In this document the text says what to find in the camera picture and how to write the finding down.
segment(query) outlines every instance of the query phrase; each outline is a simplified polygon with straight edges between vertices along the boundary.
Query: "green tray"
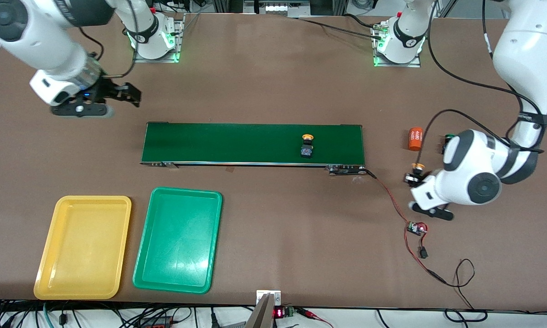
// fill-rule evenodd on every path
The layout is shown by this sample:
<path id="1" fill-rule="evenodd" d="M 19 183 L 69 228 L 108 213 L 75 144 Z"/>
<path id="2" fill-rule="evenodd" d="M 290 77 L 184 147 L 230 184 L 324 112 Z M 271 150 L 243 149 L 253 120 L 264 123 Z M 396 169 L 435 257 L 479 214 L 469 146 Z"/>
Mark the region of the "green tray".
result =
<path id="1" fill-rule="evenodd" d="M 302 135 L 314 136 L 302 158 Z M 146 128 L 141 164 L 309 166 L 365 165 L 360 125 L 158 123 Z"/>
<path id="2" fill-rule="evenodd" d="M 209 291 L 222 199 L 216 191 L 154 189 L 136 259 L 134 286 L 171 292 Z"/>

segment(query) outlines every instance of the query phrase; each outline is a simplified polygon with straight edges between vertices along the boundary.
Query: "orange can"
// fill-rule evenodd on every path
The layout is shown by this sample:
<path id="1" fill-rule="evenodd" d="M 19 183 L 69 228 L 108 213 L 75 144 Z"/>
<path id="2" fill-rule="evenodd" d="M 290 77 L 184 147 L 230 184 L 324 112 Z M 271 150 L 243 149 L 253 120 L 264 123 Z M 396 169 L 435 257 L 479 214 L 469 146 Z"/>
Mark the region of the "orange can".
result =
<path id="1" fill-rule="evenodd" d="M 423 129 L 420 127 L 413 127 L 409 129 L 409 142 L 407 143 L 407 149 L 417 152 L 421 149 L 421 142 L 423 140 Z"/>

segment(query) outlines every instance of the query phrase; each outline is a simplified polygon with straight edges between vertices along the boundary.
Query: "metal mounting plate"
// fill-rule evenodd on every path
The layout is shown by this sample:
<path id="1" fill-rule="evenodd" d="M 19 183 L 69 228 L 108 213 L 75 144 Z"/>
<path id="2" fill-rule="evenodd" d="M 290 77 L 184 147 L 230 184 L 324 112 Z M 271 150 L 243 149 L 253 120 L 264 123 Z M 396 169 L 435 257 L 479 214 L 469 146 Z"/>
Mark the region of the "metal mounting plate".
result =
<path id="1" fill-rule="evenodd" d="M 380 36 L 384 38 L 384 40 L 387 39 L 387 35 L 385 31 L 375 31 L 374 29 L 370 29 L 370 30 L 371 30 L 371 35 Z M 411 60 L 411 62 L 408 62 L 406 64 L 397 64 L 388 60 L 387 58 L 385 58 L 385 56 L 381 52 L 377 51 L 377 48 L 380 46 L 380 43 L 384 43 L 386 41 L 373 39 L 372 42 L 373 42 L 373 65 L 375 67 L 412 67 L 412 68 L 421 67 L 421 63 L 419 62 L 419 53 L 421 52 L 421 46 L 419 46 L 418 53 L 415 55 L 415 58 Z"/>
<path id="2" fill-rule="evenodd" d="M 174 63 L 178 62 L 180 60 L 180 48 L 182 47 L 182 32 L 184 31 L 184 17 L 182 20 L 174 19 L 174 29 L 172 25 L 169 27 L 169 32 L 176 33 L 175 36 L 167 35 L 166 39 L 168 42 L 173 42 L 175 44 L 174 48 L 167 52 L 164 56 L 157 59 L 146 59 L 140 56 L 140 54 L 136 54 L 135 62 L 167 62 L 167 63 Z"/>
<path id="3" fill-rule="evenodd" d="M 270 290 L 258 290 L 255 293 L 255 304 L 259 303 L 261 297 L 266 294 L 271 293 L 275 297 L 275 306 L 279 307 L 282 305 L 282 292 L 281 291 L 270 291 Z"/>

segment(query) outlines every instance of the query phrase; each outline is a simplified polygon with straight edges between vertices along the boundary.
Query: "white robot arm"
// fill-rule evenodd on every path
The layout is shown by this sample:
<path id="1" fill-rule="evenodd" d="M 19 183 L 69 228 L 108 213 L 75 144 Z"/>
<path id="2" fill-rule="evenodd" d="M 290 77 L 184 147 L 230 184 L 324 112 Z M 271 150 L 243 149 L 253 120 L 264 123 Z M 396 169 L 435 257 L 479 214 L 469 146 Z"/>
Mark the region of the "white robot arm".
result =
<path id="1" fill-rule="evenodd" d="M 378 52 L 396 64 L 411 62 L 421 50 L 434 0 L 405 0 L 405 2 L 407 5 L 401 12 L 401 16 L 387 20 L 389 33 L 377 46 Z"/>
<path id="2" fill-rule="evenodd" d="M 459 133 L 446 147 L 443 170 L 422 176 L 422 166 L 415 164 L 406 181 L 417 212 L 450 220 L 441 205 L 488 204 L 499 196 L 502 183 L 526 179 L 537 165 L 539 153 L 528 149 L 540 145 L 547 127 L 547 0 L 503 4 L 511 19 L 496 46 L 494 67 L 537 108 L 521 101 L 513 134 L 503 141 L 472 129 Z"/>
<path id="3" fill-rule="evenodd" d="M 106 106 L 84 103 L 101 104 L 105 98 L 113 98 L 138 106 L 140 92 L 129 83 L 123 87 L 113 84 L 66 29 L 105 25 L 114 12 L 124 23 L 132 44 L 138 43 L 142 57 L 156 59 L 174 47 L 166 42 L 172 18 L 151 13 L 144 0 L 0 0 L 0 45 L 38 69 L 30 85 L 52 106 L 53 113 L 90 116 L 95 112 L 86 109 L 92 109 L 104 116 Z M 77 99 L 80 104 L 71 108 L 69 104 Z"/>

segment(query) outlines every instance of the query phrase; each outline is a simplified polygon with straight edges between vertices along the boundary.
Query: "brown table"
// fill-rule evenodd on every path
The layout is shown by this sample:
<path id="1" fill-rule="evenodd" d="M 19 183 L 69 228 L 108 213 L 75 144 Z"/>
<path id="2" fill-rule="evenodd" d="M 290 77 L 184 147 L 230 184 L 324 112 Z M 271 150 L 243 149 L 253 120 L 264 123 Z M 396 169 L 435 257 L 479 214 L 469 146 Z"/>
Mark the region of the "brown table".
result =
<path id="1" fill-rule="evenodd" d="M 344 17 L 325 23 L 365 31 Z M 489 22 L 495 43 L 505 21 Z M 131 51 L 119 21 L 88 29 L 106 45 L 109 73 Z M 74 35 L 89 50 L 96 46 Z M 443 65 L 500 87 L 480 21 L 437 19 Z M 0 297 L 31 298 L 52 210 L 64 195 L 127 195 L 133 201 L 117 301 L 244 303 L 256 289 L 281 289 L 284 302 L 329 307 L 463 308 L 452 288 L 413 261 L 403 221 L 369 177 L 328 177 L 322 169 L 139 164 L 147 121 L 362 124 L 367 166 L 405 205 L 402 176 L 415 152 L 407 129 L 438 110 L 465 110 L 495 131 L 515 120 L 515 99 L 448 77 L 427 51 L 421 69 L 374 68 L 368 39 L 278 16 L 202 15 L 188 30 L 179 64 L 138 64 L 125 80 L 141 108 L 111 102 L 112 119 L 68 120 L 48 112 L 28 86 L 33 69 L 0 51 Z M 441 167 L 437 135 L 472 128 L 446 114 L 428 137 L 424 164 Z M 543 143 L 547 151 L 547 136 Z M 217 190 L 223 211 L 211 290 L 206 295 L 136 289 L 132 273 L 152 189 Z M 459 259 L 476 277 L 463 289 L 478 308 L 547 310 L 547 152 L 538 170 L 481 207 L 453 205 L 452 222 L 430 227 L 428 267 L 451 281 Z M 415 248 L 416 238 L 410 237 Z M 467 278 L 469 268 L 462 270 Z"/>

